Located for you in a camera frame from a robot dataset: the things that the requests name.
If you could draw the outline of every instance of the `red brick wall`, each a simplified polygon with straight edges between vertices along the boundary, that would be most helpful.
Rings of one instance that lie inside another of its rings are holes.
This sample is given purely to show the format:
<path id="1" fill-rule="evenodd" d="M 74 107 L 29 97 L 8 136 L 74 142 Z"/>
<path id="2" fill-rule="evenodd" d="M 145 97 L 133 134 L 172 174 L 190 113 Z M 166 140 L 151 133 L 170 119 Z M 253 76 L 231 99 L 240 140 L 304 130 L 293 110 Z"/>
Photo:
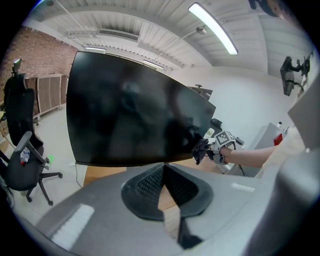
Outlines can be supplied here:
<path id="1" fill-rule="evenodd" d="M 31 28 L 22 27 L 12 40 L 0 66 L 0 102 L 11 76 L 13 61 L 22 58 L 19 72 L 26 77 L 70 72 L 77 49 L 54 37 Z"/>

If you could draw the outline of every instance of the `forearm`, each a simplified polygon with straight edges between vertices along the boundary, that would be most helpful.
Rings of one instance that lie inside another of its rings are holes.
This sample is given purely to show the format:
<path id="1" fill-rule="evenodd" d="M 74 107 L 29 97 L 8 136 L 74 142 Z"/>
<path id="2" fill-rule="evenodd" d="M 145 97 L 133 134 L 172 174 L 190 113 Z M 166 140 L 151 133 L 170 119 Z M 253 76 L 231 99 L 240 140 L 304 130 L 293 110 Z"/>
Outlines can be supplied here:
<path id="1" fill-rule="evenodd" d="M 273 146 L 255 150 L 232 150 L 223 147 L 220 154 L 224 156 L 225 163 L 261 168 L 275 148 Z"/>

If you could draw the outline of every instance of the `black monitor screen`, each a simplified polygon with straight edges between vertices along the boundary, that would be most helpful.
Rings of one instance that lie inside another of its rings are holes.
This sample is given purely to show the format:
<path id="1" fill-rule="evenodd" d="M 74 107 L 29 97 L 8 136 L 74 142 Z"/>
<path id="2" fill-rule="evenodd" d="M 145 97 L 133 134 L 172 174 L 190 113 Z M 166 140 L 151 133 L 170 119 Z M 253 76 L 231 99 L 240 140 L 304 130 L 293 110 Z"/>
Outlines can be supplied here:
<path id="1" fill-rule="evenodd" d="M 91 52 L 74 58 L 66 113 L 79 164 L 125 167 L 191 158 L 215 109 L 139 63 Z"/>

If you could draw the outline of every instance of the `white corrugated ceiling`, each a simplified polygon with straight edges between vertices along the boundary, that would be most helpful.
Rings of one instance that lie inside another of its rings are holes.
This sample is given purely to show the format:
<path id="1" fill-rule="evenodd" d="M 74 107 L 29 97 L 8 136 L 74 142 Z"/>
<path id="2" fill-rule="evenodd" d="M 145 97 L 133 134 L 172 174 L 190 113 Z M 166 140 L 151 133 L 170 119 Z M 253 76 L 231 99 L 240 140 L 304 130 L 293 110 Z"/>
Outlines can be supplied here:
<path id="1" fill-rule="evenodd" d="M 55 0 L 44 1 L 30 19 L 72 38 L 81 46 L 103 47 L 131 59 L 150 59 L 166 69 L 225 66 L 256 70 L 280 77 L 286 56 L 294 61 L 312 50 L 306 35 L 248 0 L 198 0 L 226 30 L 238 49 L 229 55 L 215 34 L 196 33 L 204 24 L 188 11 L 195 0 Z M 98 29 L 139 36 L 138 42 L 90 38 Z M 157 56 L 168 49 L 162 56 Z"/>

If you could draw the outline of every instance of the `fluorescent light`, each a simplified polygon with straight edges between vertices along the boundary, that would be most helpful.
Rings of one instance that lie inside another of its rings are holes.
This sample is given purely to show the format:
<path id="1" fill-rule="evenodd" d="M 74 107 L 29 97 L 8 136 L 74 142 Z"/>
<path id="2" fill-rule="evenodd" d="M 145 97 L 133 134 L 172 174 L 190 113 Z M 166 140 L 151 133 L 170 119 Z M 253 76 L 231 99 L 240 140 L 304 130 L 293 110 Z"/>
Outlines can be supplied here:
<path id="1" fill-rule="evenodd" d="M 148 60 L 143 60 L 143 62 L 145 62 L 145 63 L 148 63 L 148 64 L 150 64 L 150 65 L 152 65 L 152 66 L 155 66 L 155 67 L 157 67 L 157 68 L 159 68 L 159 69 L 164 69 L 162 66 L 159 66 L 159 65 L 157 65 L 157 64 L 154 64 L 154 63 L 152 63 L 151 61 L 148 61 Z"/>
<path id="2" fill-rule="evenodd" d="M 191 7 L 189 7 L 189 11 L 202 20 L 213 31 L 213 33 L 215 33 L 229 54 L 238 54 L 237 48 L 231 41 L 224 28 L 205 8 L 203 8 L 199 3 L 195 2 Z"/>
<path id="3" fill-rule="evenodd" d="M 100 50 L 100 51 L 106 51 L 106 49 L 103 49 L 103 48 L 95 48 L 95 47 L 84 47 L 86 48 L 87 50 Z"/>

